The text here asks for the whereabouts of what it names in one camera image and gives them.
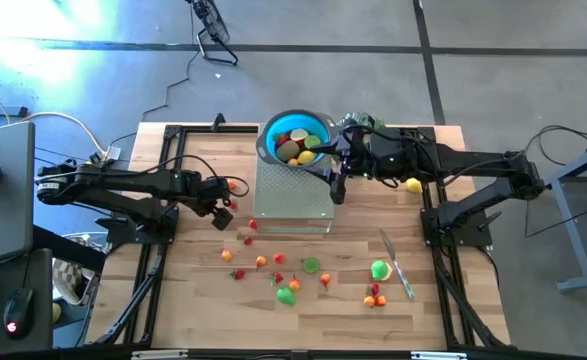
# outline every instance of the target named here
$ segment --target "computer mouse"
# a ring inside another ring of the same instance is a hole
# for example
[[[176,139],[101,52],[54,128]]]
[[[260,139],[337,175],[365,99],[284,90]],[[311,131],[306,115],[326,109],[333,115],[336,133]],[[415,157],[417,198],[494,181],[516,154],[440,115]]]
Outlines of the computer mouse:
[[[9,297],[4,307],[4,333],[9,339],[26,336],[33,324],[33,290],[19,288]]]

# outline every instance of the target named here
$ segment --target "yellow lemon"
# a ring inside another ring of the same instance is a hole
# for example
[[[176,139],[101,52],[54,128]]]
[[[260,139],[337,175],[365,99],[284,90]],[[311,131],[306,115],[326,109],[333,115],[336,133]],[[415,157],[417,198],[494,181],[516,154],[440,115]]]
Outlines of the yellow lemon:
[[[315,160],[315,153],[312,151],[302,151],[300,156],[297,157],[297,163],[300,165],[310,164]]]
[[[422,193],[422,183],[419,182],[416,178],[410,178],[406,180],[406,188],[414,194]]]

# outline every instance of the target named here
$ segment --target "desk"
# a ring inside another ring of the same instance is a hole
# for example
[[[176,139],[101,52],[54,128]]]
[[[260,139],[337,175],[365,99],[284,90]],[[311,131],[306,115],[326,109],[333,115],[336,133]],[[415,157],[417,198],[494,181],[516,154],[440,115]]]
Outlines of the desk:
[[[33,325],[29,334],[11,340],[4,334],[4,305],[13,291],[22,287],[33,289]],[[0,354],[50,349],[53,343],[53,312],[51,310],[51,250],[35,250],[0,265]]]
[[[157,164],[165,125],[140,124],[130,169]],[[438,142],[464,149],[460,127],[436,127],[436,135]],[[255,134],[191,134],[185,153],[203,157],[219,175],[239,176],[253,185],[255,139]],[[185,159],[183,165],[209,175],[194,159]],[[451,200],[472,191],[470,178],[448,188]],[[336,207],[330,234],[273,235],[248,228],[252,194],[237,199],[235,219],[225,231],[213,228],[209,217],[199,218],[181,207],[178,233],[164,270],[154,348],[445,349],[433,260],[422,244],[420,195],[409,193],[404,186],[393,190],[375,181],[349,179],[346,203]],[[381,284],[381,294],[388,299],[385,307],[369,309],[362,304],[371,263],[389,260],[378,228],[386,231],[398,251],[416,294],[413,302],[394,275]],[[247,235],[254,239],[252,246],[243,244]],[[223,248],[235,255],[230,264],[220,260]],[[509,342],[491,264],[477,249],[459,250],[470,303],[494,334]],[[124,308],[132,292],[139,252],[140,246],[126,245],[107,259],[88,341],[102,335]],[[286,256],[285,264],[272,264],[276,252]],[[258,255],[267,256],[270,264],[255,272]],[[301,271],[300,261],[308,256],[320,259],[320,273]],[[234,268],[245,269],[246,277],[234,281],[229,276]],[[294,273],[301,280],[294,307],[275,300],[277,287],[270,287],[268,280],[272,271],[282,273],[286,282]],[[323,272],[332,276],[328,291],[318,281]],[[462,339],[459,312],[456,306],[452,308],[456,334]],[[145,316],[143,303],[138,332]]]

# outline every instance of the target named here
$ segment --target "orange fruit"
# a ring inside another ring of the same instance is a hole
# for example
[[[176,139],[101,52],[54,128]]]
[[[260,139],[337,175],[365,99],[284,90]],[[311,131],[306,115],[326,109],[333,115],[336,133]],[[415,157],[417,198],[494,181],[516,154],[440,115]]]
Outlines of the orange fruit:
[[[375,298],[373,296],[367,296],[364,298],[364,306],[373,307],[375,306]]]

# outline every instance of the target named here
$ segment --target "blue bowl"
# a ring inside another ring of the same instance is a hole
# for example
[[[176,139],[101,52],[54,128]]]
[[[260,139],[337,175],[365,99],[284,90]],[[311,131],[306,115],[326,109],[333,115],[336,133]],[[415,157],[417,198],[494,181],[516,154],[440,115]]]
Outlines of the blue bowl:
[[[320,141],[325,144],[331,140],[331,133],[334,126],[333,121],[324,114],[317,114],[307,110],[288,110],[281,112],[266,123],[255,145],[257,154],[268,164],[279,164],[296,169],[311,167],[322,160],[324,154],[319,154],[310,164],[298,166],[288,165],[277,157],[275,135],[286,134],[295,129],[304,129],[309,134],[320,138]]]

